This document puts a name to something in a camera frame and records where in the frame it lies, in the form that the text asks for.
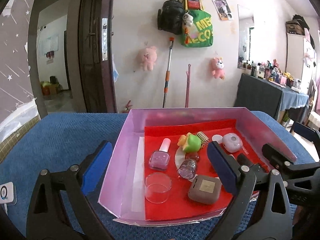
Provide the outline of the pink round gadget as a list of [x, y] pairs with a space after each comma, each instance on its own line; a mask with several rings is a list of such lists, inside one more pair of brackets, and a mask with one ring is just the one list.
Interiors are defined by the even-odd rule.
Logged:
[[235, 133], [228, 133], [222, 137], [222, 144], [227, 152], [235, 153], [242, 149], [243, 142]]

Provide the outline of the brown square compact case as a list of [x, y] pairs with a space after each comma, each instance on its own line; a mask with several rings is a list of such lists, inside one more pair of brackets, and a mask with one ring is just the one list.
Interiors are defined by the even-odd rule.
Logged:
[[219, 199], [221, 187], [219, 178], [198, 175], [193, 179], [188, 197], [195, 202], [212, 205]]

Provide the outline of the gold studded cylinder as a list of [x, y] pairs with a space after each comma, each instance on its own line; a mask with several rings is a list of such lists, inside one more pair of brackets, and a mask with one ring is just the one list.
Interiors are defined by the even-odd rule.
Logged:
[[206, 147], [210, 143], [209, 138], [203, 132], [197, 132], [196, 136], [199, 137], [202, 148]]

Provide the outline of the glitter bottle with red cap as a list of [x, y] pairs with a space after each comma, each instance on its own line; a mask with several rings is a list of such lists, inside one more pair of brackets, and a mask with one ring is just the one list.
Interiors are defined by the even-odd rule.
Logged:
[[197, 152], [186, 153], [181, 165], [178, 169], [178, 175], [184, 179], [191, 180], [196, 175], [197, 163], [200, 160], [200, 156]]

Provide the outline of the green and orange toy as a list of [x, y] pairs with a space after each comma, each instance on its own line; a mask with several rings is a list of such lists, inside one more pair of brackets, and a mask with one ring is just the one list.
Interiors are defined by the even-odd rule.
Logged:
[[183, 152], [193, 153], [200, 150], [202, 141], [198, 136], [187, 133], [186, 135], [180, 136], [177, 145], [182, 148]]

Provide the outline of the clear plastic cup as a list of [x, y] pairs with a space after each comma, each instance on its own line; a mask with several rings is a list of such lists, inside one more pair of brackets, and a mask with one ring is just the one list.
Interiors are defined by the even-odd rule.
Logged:
[[171, 178], [161, 172], [148, 175], [145, 179], [145, 198], [153, 204], [162, 204], [169, 198]]

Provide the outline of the purple nail polish bottle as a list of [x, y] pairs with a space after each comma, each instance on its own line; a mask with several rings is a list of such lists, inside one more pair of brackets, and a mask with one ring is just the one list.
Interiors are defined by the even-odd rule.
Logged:
[[169, 138], [163, 139], [159, 150], [153, 152], [149, 159], [149, 168], [152, 170], [165, 171], [168, 168], [170, 154], [168, 153], [171, 140]]

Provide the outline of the white charger puck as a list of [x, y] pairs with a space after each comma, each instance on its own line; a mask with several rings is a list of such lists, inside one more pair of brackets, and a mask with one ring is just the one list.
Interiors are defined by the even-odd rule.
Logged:
[[0, 185], [0, 204], [15, 205], [17, 203], [16, 186], [12, 181]]

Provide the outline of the side table with blue cloth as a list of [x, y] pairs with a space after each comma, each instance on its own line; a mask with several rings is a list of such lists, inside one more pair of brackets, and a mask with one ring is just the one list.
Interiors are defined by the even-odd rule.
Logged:
[[280, 112], [289, 111], [289, 118], [302, 122], [309, 106], [309, 96], [291, 88], [282, 88], [270, 81], [242, 74], [238, 83], [235, 107], [261, 111], [275, 120]]

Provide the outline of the red Miniso paper liner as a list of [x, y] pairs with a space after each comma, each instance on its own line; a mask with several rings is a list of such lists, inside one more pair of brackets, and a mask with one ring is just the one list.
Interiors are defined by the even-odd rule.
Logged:
[[247, 166], [269, 167], [236, 129], [236, 120], [144, 128], [145, 219], [173, 222], [220, 213], [231, 201], [209, 159], [207, 148], [217, 142]]

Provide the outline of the purple cardboard tray box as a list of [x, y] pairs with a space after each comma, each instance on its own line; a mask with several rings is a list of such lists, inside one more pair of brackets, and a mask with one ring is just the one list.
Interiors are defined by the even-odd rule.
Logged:
[[[222, 190], [212, 205], [188, 198], [191, 181], [178, 176], [184, 153], [177, 142], [186, 133], [236, 133], [243, 142], [241, 152], [253, 163], [270, 170], [262, 147], [271, 144], [289, 161], [296, 156], [260, 119], [244, 107], [133, 109], [129, 112], [115, 144], [100, 190], [98, 203], [115, 216], [117, 222], [136, 226], [165, 226], [196, 223], [221, 215], [232, 195]], [[166, 174], [172, 187], [167, 201], [153, 204], [145, 198], [145, 179], [152, 174], [149, 159], [162, 141], [171, 144]]]

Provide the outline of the star patterned curtain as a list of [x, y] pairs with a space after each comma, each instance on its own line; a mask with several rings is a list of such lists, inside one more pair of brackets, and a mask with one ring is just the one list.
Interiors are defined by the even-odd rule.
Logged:
[[1, 121], [34, 96], [28, 63], [28, 31], [34, 0], [9, 0], [1, 13]]

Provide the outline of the red framed picture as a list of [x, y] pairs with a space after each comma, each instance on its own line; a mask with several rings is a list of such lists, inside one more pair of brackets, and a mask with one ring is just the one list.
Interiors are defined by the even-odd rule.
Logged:
[[184, 0], [185, 10], [202, 10], [204, 11], [202, 0]]

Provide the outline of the dark wooden door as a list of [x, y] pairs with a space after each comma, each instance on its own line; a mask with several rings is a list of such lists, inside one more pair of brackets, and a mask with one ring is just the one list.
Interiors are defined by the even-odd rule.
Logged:
[[113, 0], [81, 0], [79, 68], [86, 112], [116, 113], [112, 61]]

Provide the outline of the small white plush keychain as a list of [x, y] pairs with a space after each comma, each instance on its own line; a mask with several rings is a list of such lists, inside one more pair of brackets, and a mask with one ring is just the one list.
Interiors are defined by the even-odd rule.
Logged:
[[189, 12], [186, 12], [183, 17], [183, 26], [185, 28], [190, 28], [193, 26], [193, 16], [191, 14], [189, 14]]

